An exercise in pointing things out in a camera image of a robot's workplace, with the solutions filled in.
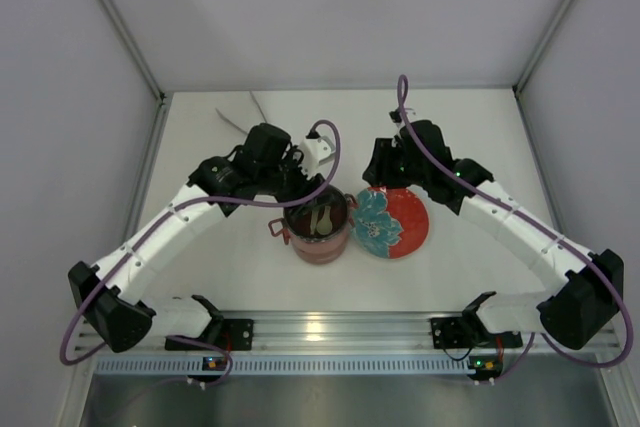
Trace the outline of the grey lunch box lid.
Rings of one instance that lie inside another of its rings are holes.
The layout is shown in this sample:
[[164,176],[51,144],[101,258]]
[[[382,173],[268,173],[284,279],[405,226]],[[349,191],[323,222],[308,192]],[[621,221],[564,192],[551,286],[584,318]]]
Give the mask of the grey lunch box lid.
[[306,242],[328,241],[351,224],[355,197],[336,187],[327,187],[311,201],[284,209],[284,223],[289,232]]

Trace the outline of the pink steel bowl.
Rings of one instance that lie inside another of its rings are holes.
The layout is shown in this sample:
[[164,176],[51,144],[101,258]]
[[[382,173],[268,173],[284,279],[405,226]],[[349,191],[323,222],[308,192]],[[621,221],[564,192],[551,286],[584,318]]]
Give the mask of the pink steel bowl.
[[293,236],[290,240],[296,255],[313,265],[324,265],[335,261],[344,252],[349,234],[342,231],[334,236],[309,241]]
[[268,223],[268,229],[272,237],[281,237],[285,246],[290,244],[291,233],[284,217],[271,220]]

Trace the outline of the steel serving tongs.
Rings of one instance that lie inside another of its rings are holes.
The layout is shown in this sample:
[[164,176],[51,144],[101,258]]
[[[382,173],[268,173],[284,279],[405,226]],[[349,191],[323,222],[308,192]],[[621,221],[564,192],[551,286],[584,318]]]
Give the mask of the steel serving tongs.
[[267,116],[253,91],[238,101],[216,107],[218,117],[231,128],[246,136],[256,125],[267,123]]

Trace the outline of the beige toy piece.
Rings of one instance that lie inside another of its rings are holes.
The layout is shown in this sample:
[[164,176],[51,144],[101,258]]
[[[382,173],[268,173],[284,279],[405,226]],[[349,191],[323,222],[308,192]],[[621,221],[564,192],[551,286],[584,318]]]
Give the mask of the beige toy piece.
[[311,212],[310,234],[328,236],[332,229],[331,206],[314,207]]

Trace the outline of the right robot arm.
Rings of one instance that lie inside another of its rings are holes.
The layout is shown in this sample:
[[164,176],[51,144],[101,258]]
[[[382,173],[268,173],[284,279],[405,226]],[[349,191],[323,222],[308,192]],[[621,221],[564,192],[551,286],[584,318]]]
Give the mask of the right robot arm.
[[539,292],[481,294],[462,313],[481,335],[508,331],[548,334],[582,349],[619,311],[624,262],[612,250],[599,254],[569,241],[515,202],[493,175],[471,159],[455,159],[440,128],[429,120],[378,138],[363,179],[372,187],[418,186],[455,215],[478,226],[510,251],[542,284]]

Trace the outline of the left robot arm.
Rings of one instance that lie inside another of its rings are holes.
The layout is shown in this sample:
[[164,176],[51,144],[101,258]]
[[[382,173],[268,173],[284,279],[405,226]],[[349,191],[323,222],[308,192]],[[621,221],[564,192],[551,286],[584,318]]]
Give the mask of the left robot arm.
[[340,139],[311,129],[293,144],[284,130],[261,123],[243,144],[202,161],[174,198],[145,227],[93,264],[74,265],[68,279],[78,312],[113,352],[128,351],[147,337],[215,341],[222,316],[202,295],[145,300],[147,288],[202,233],[241,205],[305,206],[329,181],[319,169],[336,165]]

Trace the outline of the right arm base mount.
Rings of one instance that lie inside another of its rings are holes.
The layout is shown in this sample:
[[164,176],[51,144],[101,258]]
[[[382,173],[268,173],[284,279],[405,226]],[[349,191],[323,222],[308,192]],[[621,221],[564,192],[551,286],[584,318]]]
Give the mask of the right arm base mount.
[[468,349],[468,348],[497,348],[498,340],[504,348],[519,348],[523,346],[520,333],[501,332],[489,333],[481,323],[477,311],[481,304],[495,292],[486,292],[468,304],[461,313],[445,317],[432,317],[430,327],[434,347],[439,350]]

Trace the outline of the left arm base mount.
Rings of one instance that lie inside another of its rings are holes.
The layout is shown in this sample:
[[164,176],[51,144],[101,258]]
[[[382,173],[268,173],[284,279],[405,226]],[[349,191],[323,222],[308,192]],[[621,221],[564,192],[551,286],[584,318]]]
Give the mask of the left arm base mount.
[[192,295],[191,300],[203,307],[209,320],[197,337],[172,334],[164,344],[166,351],[251,351],[254,337],[253,319],[227,319],[205,297]]

